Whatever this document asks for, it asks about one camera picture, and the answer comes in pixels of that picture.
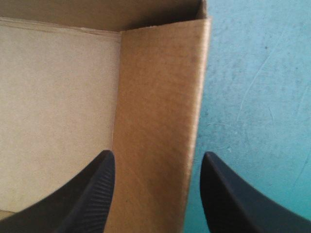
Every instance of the black rubber piece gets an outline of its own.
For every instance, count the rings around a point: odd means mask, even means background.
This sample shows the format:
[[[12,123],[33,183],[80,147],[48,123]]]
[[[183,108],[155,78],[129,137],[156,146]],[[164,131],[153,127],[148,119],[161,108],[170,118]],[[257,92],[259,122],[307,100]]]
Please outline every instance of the black rubber piece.
[[[102,233],[114,184],[115,160],[106,150],[60,189],[0,221],[0,233]]]
[[[215,153],[201,169],[201,199],[211,233],[311,233],[311,222],[258,192]]]

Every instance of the cardboard box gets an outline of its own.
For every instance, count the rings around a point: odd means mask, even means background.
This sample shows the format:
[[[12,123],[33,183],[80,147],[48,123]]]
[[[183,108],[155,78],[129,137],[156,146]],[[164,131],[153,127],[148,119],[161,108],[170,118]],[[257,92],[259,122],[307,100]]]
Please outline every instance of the cardboard box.
[[[105,232],[181,232],[210,34],[205,2],[10,0],[0,17],[3,216],[109,149],[116,186]]]

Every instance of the teal wall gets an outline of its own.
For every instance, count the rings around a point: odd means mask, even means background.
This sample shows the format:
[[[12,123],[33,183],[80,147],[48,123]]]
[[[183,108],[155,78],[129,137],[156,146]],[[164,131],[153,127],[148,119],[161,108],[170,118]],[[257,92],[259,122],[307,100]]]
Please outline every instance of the teal wall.
[[[311,1],[208,4],[213,29],[184,232],[208,232],[199,193],[207,150],[311,219]]]

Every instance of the cardboard box flap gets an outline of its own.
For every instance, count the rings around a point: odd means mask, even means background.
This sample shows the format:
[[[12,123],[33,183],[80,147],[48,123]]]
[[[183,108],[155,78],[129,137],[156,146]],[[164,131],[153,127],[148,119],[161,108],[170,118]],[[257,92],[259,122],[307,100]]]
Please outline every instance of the cardboard box flap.
[[[200,0],[1,0],[0,17],[123,31],[195,19]]]
[[[105,232],[181,231],[209,32],[209,19],[122,32]]]

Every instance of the cardboard fold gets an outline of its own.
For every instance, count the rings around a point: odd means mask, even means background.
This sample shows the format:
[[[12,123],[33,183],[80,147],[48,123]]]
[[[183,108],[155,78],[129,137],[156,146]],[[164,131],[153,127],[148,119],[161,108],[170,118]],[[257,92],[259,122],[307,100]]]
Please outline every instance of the cardboard fold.
[[[105,232],[181,232],[210,24],[205,0],[2,1],[0,218],[112,149]]]

